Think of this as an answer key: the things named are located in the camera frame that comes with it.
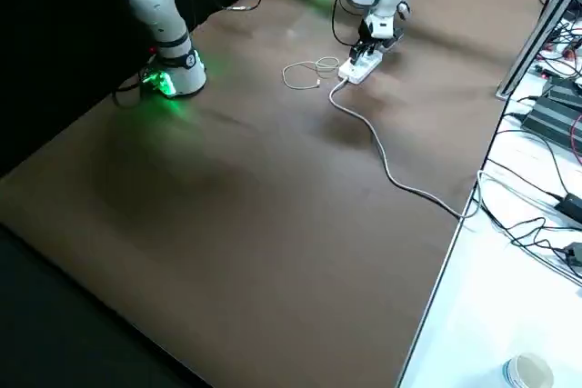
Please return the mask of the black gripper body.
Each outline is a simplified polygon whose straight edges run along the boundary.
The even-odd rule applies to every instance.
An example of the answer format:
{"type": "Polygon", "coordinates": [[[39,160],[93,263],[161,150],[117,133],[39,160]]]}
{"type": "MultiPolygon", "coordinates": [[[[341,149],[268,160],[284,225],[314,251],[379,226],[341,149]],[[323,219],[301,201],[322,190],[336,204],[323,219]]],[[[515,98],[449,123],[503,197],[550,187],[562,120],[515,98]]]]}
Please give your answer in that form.
{"type": "Polygon", "coordinates": [[[403,35],[404,30],[396,27],[390,38],[379,39],[372,37],[369,33],[365,33],[360,37],[360,40],[370,50],[388,51],[402,39],[403,35]]]}

